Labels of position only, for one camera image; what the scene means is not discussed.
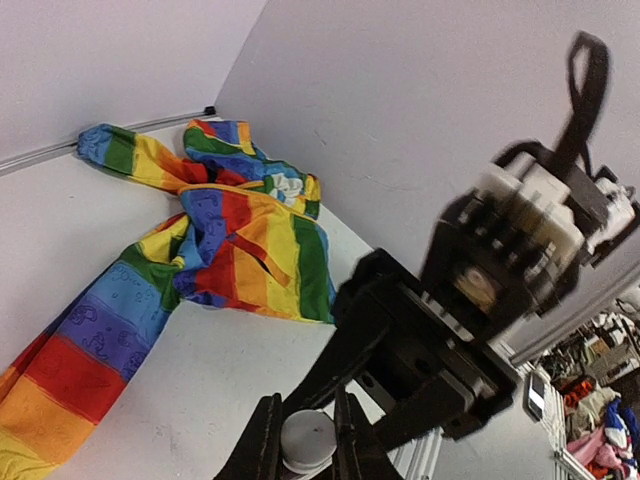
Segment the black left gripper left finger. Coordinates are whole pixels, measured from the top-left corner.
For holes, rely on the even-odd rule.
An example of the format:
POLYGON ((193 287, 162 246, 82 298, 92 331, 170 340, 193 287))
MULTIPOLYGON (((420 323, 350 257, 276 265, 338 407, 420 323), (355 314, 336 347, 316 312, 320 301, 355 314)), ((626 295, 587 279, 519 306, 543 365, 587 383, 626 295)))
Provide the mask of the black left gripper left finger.
POLYGON ((282 424, 281 394, 262 397, 214 480, 282 479, 282 424))

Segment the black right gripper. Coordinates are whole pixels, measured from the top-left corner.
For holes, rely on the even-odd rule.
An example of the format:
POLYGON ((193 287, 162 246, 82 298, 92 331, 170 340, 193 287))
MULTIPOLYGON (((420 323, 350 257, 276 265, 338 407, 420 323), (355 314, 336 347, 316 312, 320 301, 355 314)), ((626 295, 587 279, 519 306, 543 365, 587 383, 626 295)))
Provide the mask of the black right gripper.
POLYGON ((391 451, 434 428, 460 440, 512 407, 515 372, 490 348, 462 341, 420 293, 386 251, 362 257, 338 290, 335 332, 283 413, 322 409, 339 386, 371 378, 371 396, 386 413, 374 432, 391 451))

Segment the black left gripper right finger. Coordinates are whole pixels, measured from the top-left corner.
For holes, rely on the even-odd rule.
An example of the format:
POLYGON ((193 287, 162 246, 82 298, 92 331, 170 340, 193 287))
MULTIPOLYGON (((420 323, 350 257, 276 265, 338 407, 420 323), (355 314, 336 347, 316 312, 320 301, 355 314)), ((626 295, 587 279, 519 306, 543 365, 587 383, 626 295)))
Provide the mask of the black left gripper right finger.
POLYGON ((380 444, 357 397, 344 387, 334 403, 336 450, 332 478, 341 480, 398 480, 400 475, 380 444))

